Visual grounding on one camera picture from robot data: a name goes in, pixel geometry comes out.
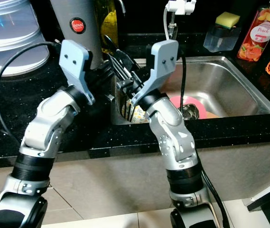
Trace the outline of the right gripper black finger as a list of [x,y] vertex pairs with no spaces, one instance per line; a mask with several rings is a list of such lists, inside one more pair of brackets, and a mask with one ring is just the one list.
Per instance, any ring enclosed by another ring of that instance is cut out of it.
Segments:
[[118,52],[114,54],[109,54],[109,60],[114,68],[114,70],[117,72],[117,74],[120,76],[121,80],[129,80],[129,75],[124,72],[122,69],[122,63],[118,59]]
[[138,70],[137,62],[130,57],[126,52],[118,49],[118,59],[122,63],[122,69],[126,74],[131,76],[132,74],[136,74]]

